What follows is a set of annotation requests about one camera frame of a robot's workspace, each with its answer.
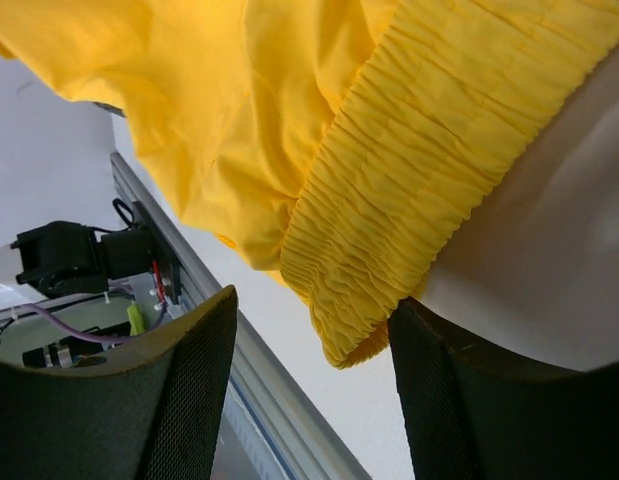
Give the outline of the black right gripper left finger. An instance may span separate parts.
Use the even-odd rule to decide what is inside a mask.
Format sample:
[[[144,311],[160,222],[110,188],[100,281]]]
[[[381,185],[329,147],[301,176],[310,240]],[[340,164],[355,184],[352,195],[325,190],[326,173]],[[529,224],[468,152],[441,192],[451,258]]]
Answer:
[[[0,361],[0,479],[207,479],[233,359],[228,286],[70,368]]]

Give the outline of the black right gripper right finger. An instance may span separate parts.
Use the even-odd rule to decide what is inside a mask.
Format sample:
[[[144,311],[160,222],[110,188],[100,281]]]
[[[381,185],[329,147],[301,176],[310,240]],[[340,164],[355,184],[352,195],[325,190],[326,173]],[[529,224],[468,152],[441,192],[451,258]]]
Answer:
[[[540,362],[414,299],[388,332],[417,478],[619,479],[619,361]]]

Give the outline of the yellow shorts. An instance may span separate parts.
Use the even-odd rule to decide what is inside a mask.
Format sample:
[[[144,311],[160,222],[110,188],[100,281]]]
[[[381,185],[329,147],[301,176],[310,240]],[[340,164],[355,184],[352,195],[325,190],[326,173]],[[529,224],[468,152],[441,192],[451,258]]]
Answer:
[[[619,1],[0,1],[0,55],[121,109],[179,220],[341,369],[618,43]]]

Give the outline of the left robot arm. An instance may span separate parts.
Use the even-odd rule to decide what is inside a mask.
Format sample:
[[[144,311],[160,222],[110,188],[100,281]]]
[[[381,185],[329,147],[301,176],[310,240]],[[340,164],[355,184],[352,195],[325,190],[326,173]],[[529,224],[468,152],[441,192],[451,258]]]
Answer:
[[[29,285],[48,298],[99,294],[111,280],[147,273],[155,257],[151,234],[134,228],[98,236],[93,227],[54,221],[17,235],[22,271],[20,285]]]

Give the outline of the aluminium mounting rail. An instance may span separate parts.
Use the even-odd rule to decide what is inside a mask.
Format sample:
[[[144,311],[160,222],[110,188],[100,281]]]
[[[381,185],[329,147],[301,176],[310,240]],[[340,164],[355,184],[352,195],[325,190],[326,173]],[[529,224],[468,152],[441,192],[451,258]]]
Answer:
[[[182,300],[192,307],[221,285],[118,152],[116,190],[139,201],[181,261]],[[218,435],[214,479],[366,479],[368,473],[244,315]]]

